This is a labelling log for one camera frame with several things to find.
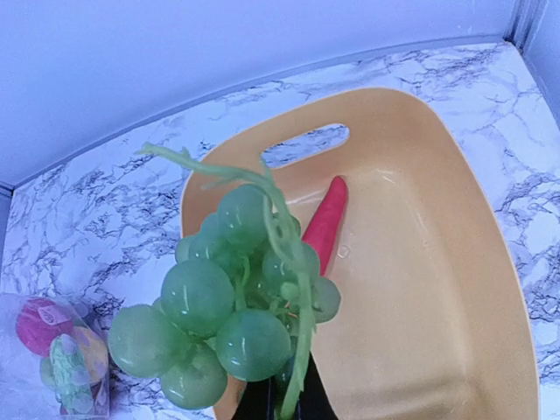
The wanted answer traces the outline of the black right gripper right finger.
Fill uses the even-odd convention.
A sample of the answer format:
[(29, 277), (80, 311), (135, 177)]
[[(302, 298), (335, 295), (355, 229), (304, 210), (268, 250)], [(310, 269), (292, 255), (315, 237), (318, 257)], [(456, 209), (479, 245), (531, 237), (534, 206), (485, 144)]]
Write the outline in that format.
[(300, 420), (335, 420), (335, 412), (329, 402), (312, 355), (310, 355), (304, 378), (304, 391), (298, 399), (295, 418)]

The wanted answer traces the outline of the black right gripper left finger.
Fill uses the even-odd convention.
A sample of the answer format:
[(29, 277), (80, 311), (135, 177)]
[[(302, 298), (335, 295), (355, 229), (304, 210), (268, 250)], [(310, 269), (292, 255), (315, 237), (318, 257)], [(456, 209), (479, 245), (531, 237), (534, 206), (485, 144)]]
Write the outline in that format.
[(249, 382), (235, 410), (234, 420), (274, 420), (277, 385), (274, 378)]

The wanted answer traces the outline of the dark green toy broccoli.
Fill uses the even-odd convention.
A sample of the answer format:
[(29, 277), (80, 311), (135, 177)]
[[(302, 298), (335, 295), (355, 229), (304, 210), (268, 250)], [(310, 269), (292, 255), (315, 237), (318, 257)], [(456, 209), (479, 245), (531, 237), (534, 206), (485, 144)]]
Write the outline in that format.
[(249, 382), (276, 381), (275, 419), (296, 419), (312, 336), (338, 313), (338, 287), (319, 273), (269, 168), (204, 164), (147, 143), (160, 156), (231, 185), (196, 234), (182, 238), (153, 304), (121, 309), (108, 333), (114, 363), (157, 378), (184, 410), (234, 418)]

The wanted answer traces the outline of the yellow toy pepper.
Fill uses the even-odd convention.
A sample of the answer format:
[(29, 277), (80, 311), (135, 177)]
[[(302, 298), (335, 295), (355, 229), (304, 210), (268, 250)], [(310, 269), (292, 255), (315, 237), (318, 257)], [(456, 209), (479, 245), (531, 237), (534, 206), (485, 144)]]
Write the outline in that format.
[(83, 326), (75, 326), (72, 336), (82, 352), (90, 383), (100, 382), (109, 370), (109, 352), (105, 342), (96, 332)]

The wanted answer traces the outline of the red toy chili pepper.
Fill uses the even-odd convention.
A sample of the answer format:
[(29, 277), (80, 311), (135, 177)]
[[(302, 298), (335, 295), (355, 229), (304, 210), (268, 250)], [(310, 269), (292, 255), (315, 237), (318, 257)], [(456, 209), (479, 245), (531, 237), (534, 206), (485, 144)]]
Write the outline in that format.
[(347, 201), (347, 183), (341, 176), (336, 176), (304, 232), (303, 242), (310, 245), (318, 255), (321, 276), (326, 273), (333, 254)]

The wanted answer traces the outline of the green toy cucumber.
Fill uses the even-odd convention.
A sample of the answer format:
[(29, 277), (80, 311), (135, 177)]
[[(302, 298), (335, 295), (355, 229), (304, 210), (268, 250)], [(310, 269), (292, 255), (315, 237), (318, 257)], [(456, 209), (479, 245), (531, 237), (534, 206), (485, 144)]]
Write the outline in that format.
[(86, 415), (93, 409), (90, 375), (76, 340), (61, 334), (50, 346), (49, 359), (55, 389), (66, 412)]

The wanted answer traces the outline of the clear zip top bag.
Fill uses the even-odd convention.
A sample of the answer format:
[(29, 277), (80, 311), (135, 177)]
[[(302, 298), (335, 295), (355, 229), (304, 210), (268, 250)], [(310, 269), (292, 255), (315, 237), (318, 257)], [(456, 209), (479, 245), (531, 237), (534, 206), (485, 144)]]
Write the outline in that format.
[(109, 418), (109, 350), (66, 300), (1, 296), (1, 417)]

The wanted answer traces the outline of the red toy tomato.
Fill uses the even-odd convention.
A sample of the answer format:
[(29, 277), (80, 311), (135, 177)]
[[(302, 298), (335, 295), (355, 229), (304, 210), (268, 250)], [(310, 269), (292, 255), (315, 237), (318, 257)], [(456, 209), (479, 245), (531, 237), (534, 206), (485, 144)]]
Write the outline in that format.
[(16, 334), (32, 353), (48, 357), (52, 342), (61, 334), (70, 334), (74, 322), (69, 312), (51, 299), (28, 299), (16, 320)]

